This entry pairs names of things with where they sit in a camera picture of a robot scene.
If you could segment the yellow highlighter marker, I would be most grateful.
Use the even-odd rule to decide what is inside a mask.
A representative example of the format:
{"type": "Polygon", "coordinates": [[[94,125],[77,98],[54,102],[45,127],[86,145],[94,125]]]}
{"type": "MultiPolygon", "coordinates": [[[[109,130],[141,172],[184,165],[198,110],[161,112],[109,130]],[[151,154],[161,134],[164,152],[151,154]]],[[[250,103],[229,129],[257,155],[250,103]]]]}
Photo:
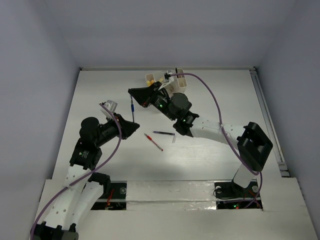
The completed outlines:
{"type": "Polygon", "coordinates": [[[155,82],[155,81],[154,81],[153,79],[152,79],[152,80],[147,81],[147,83],[148,83],[148,84],[150,84],[150,85],[151,85],[151,84],[153,84],[154,82],[155,82]]]}

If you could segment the blue ballpoint pen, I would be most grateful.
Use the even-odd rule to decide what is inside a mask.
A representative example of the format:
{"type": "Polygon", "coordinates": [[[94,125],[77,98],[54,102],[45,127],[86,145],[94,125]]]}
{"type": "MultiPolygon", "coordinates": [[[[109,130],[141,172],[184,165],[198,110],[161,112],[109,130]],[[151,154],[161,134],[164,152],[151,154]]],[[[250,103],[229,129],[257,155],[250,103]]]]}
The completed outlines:
{"type": "Polygon", "coordinates": [[[135,107],[132,95],[130,95],[130,106],[131,106],[131,115],[132,115],[132,122],[135,122],[135,107]]]}

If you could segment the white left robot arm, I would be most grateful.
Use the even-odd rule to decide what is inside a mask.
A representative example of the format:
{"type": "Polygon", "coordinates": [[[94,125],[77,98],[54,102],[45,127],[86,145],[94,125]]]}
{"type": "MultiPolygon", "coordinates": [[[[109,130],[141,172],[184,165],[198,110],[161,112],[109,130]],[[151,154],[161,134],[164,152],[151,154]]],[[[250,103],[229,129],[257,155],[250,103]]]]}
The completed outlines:
{"type": "Polygon", "coordinates": [[[97,172],[101,146],[114,138],[126,140],[140,125],[113,113],[101,124],[95,117],[81,122],[63,189],[41,210],[31,231],[32,240],[77,240],[79,228],[95,202],[112,193],[111,179],[97,172]]]}

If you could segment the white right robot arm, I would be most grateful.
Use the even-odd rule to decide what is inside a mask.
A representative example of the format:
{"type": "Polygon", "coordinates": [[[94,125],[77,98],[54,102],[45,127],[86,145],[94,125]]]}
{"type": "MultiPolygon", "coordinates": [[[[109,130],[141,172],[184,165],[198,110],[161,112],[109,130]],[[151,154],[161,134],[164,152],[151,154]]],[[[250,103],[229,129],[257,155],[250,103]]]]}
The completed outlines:
{"type": "Polygon", "coordinates": [[[230,190],[235,196],[246,193],[254,176],[262,172],[273,143],[257,123],[236,126],[201,117],[191,112],[192,104],[184,93],[169,94],[159,83],[130,88],[128,93],[140,106],[154,106],[174,121],[173,128],[180,135],[228,145],[241,162],[230,183],[230,190]]]}

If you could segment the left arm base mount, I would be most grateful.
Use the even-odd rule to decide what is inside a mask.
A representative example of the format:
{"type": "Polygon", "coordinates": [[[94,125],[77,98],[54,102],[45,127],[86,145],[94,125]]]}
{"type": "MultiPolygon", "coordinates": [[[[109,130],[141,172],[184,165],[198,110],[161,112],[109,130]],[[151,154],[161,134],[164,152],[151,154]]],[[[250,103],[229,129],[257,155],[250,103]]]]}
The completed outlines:
{"type": "Polygon", "coordinates": [[[103,194],[92,206],[91,210],[124,211],[127,209],[127,182],[111,182],[109,193],[103,194]]]}

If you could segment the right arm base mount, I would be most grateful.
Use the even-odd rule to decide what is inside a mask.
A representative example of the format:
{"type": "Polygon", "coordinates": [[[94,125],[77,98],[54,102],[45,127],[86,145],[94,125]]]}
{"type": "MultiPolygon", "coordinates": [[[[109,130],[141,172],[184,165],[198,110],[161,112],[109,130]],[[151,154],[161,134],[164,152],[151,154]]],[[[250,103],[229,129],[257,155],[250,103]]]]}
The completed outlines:
{"type": "Polygon", "coordinates": [[[263,209],[260,185],[256,179],[243,188],[233,181],[214,183],[213,196],[218,210],[263,209]]]}

